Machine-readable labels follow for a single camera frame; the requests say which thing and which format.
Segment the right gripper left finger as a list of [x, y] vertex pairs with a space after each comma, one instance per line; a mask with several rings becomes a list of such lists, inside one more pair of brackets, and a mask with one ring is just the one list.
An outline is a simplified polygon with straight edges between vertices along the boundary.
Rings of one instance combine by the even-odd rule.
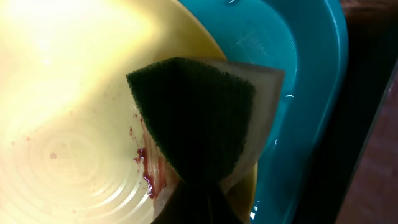
[[152, 224], [198, 223], [199, 197], [185, 182], [179, 182]]

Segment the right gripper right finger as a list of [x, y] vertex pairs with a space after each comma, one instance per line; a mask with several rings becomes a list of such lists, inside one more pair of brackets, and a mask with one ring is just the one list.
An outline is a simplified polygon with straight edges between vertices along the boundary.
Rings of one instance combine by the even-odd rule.
[[208, 190], [207, 201], [211, 224], [243, 224], [218, 186]]

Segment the green and yellow sponge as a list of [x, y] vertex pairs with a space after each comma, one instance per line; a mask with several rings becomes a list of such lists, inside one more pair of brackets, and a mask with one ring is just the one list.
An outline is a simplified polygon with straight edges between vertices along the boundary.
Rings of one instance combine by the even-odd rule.
[[226, 197], [259, 160], [284, 75], [267, 66], [184, 57], [127, 75], [146, 129], [178, 183], [198, 194], [198, 223], [210, 223], [208, 190], [218, 186]]

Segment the yellow-green plate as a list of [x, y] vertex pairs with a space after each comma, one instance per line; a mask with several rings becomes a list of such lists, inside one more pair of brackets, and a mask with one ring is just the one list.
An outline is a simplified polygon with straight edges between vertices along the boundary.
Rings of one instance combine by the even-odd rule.
[[1, 222], [150, 223], [126, 75], [224, 53], [178, 1], [1, 2]]

